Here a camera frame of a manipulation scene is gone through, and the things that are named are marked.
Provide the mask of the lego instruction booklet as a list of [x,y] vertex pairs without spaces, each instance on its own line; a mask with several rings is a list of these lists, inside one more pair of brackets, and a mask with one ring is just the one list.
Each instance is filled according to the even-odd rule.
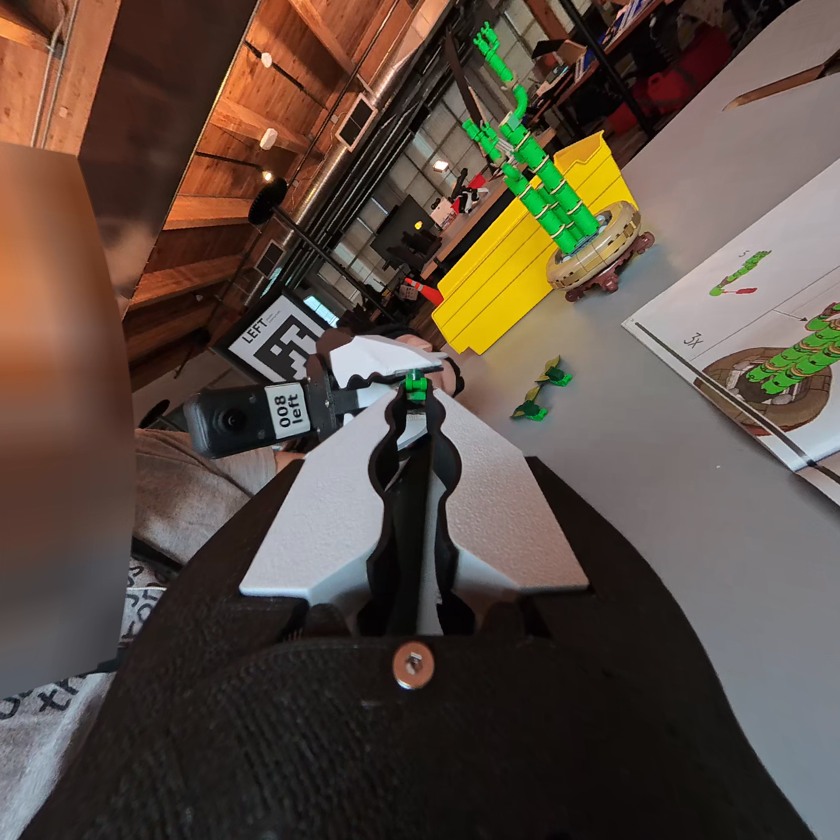
[[623,327],[839,502],[839,161]]

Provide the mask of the green lego bamboo plant model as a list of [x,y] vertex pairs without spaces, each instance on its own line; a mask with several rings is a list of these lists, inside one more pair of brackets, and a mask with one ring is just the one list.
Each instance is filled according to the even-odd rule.
[[502,86],[512,92],[516,107],[494,127],[447,32],[445,54],[469,113],[462,128],[556,246],[547,265],[549,284],[564,291],[567,301],[578,300],[594,285],[616,290],[619,266],[643,254],[655,238],[642,229],[641,213],[603,133],[550,157],[524,122],[529,95],[499,56],[499,40],[489,23],[482,25],[473,43]]

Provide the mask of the red bag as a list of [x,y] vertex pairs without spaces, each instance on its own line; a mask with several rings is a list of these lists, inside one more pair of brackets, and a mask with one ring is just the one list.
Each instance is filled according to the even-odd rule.
[[725,32],[720,27],[702,24],[675,64],[641,77],[631,92],[648,118],[677,112],[726,66],[731,55]]

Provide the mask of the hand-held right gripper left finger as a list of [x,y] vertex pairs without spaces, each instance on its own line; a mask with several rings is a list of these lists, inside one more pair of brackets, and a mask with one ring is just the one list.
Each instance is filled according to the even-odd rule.
[[370,462],[392,431],[385,409],[396,397],[393,387],[373,387],[377,400],[303,459],[239,584],[242,595],[329,603],[344,618],[371,599],[367,560],[382,535],[384,502]]

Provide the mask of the silver ventilation duct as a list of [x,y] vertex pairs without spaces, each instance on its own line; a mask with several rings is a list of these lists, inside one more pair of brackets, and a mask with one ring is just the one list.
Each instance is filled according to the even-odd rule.
[[293,198],[289,192],[283,209],[299,228],[308,229],[317,212],[329,204],[331,194],[342,183],[350,164],[358,157],[364,142],[382,120],[386,108],[454,3],[415,2],[412,10],[407,12],[409,5],[409,2],[385,3],[387,16],[360,62],[360,70],[364,69],[366,60],[372,57],[373,48],[391,23],[400,24],[395,31],[395,40],[374,68],[371,80],[366,80],[361,72],[357,75],[360,92],[347,103],[338,103],[335,112],[339,115],[338,122],[333,124],[332,117],[327,118],[323,128],[334,128],[330,150],[313,170],[313,175],[309,175],[308,170],[302,167],[294,176],[307,187],[307,191],[300,199]]

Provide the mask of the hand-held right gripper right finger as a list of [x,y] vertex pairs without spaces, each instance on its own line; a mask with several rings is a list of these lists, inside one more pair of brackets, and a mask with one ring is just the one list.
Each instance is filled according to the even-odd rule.
[[455,547],[449,592],[468,608],[542,592],[582,591],[589,581],[522,451],[441,391],[427,491],[427,608],[444,604],[435,538]]

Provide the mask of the yellow plastic bin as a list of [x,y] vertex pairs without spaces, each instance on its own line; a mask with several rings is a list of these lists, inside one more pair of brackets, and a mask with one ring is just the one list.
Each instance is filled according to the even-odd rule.
[[[553,162],[594,213],[618,201],[637,207],[602,131],[556,153]],[[555,243],[508,195],[510,204],[438,283],[444,301],[433,320],[458,354],[486,352],[552,291],[547,265]]]

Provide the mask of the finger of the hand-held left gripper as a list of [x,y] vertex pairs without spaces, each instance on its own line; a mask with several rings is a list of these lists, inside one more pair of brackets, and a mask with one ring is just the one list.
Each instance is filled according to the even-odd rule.
[[[398,389],[397,385],[368,385],[358,390],[358,404],[360,410],[366,409],[385,395],[392,396]],[[427,434],[427,421],[424,412],[407,414],[406,426],[397,440],[397,450],[403,451],[414,445]]]
[[373,376],[387,380],[412,370],[437,371],[442,362],[380,335],[355,336],[329,352],[329,366],[339,385],[348,385],[354,378],[367,382]]

